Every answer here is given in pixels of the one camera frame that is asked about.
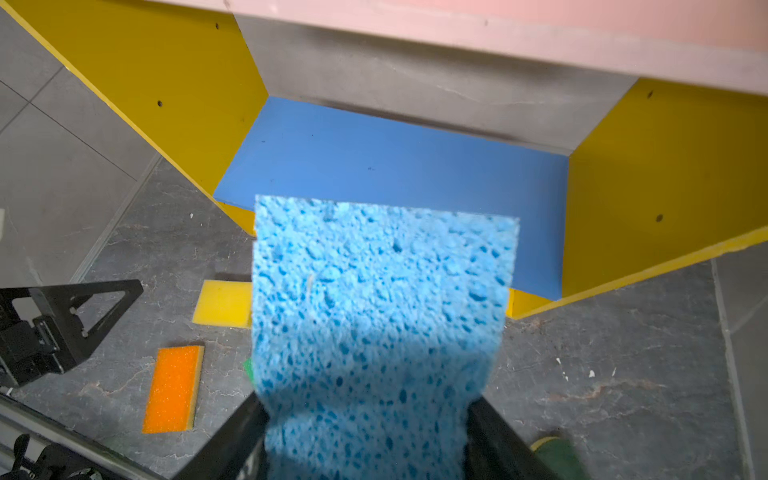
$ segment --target blue shelf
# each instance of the blue shelf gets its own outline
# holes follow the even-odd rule
[[[214,199],[257,194],[517,217],[512,286],[561,298],[568,159],[384,118],[271,97]]]

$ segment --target yellow wooden board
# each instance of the yellow wooden board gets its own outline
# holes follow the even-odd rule
[[[232,15],[142,0],[0,5],[213,200],[267,98]],[[225,209],[253,233],[253,213],[237,210]]]
[[[252,290],[250,282],[205,280],[192,323],[249,329]]]
[[[767,134],[768,98],[639,80],[571,155],[563,299],[515,292],[508,313],[768,240]]]

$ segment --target gray tile floor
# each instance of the gray tile floor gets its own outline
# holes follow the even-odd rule
[[[251,242],[161,162],[88,273],[144,294],[92,359],[13,396],[172,475],[251,390],[248,332],[190,323],[204,279],[248,280]],[[191,343],[206,346],[194,429],[142,435],[157,349]],[[743,478],[725,358],[702,263],[509,322],[486,395],[527,441],[570,436],[595,479]]]
[[[0,287],[79,280],[158,158],[0,9]]]

